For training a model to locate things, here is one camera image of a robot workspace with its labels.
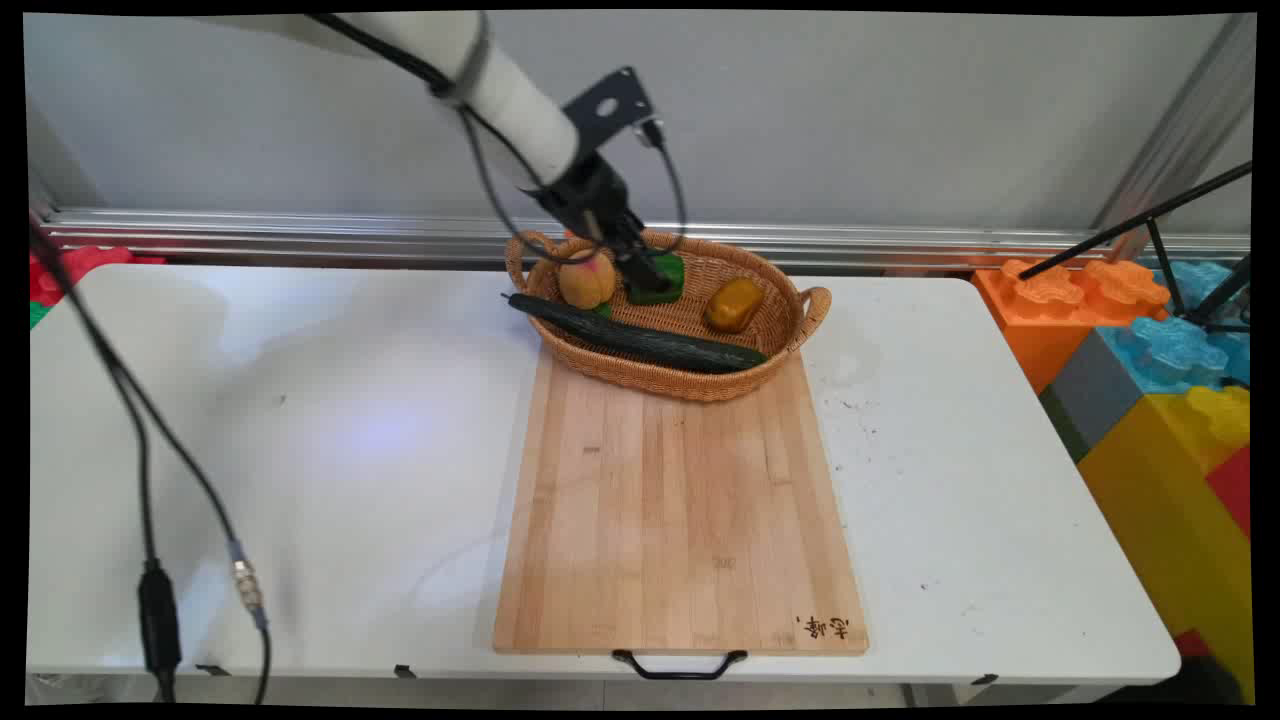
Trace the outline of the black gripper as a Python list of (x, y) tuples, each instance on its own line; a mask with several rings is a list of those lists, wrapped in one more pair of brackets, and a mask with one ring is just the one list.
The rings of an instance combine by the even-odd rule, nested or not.
[(612, 261), (628, 286), (666, 292), (672, 283), (643, 238), (643, 223), (628, 204), (628, 187), (614, 168), (591, 152), (558, 181), (527, 193), (577, 237), (589, 238), (588, 260)]

